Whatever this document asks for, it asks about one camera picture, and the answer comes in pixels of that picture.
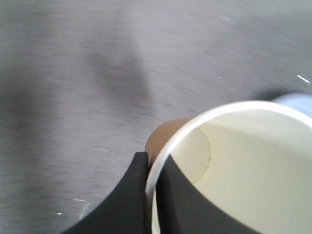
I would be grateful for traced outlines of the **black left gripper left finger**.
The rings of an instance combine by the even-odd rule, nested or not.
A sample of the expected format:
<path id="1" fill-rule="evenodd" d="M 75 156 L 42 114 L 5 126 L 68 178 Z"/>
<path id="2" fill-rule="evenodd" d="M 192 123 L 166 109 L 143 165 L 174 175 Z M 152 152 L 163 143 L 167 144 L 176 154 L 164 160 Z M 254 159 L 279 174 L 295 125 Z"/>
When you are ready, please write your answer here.
<path id="1" fill-rule="evenodd" d="M 147 152 L 137 152 L 111 193 L 65 234 L 150 234 L 145 186 L 149 173 Z"/>

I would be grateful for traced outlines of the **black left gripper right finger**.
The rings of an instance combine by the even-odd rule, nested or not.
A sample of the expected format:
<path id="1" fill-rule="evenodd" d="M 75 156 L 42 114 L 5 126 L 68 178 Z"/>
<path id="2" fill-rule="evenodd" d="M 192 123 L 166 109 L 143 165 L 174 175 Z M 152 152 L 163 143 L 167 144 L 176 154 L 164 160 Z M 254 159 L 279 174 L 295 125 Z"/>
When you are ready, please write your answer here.
<path id="1" fill-rule="evenodd" d="M 162 234 L 260 234 L 262 218 L 256 198 L 250 198 L 255 176 L 248 176 L 251 160 L 212 155 L 202 161 L 168 155 L 156 184 L 156 203 Z"/>

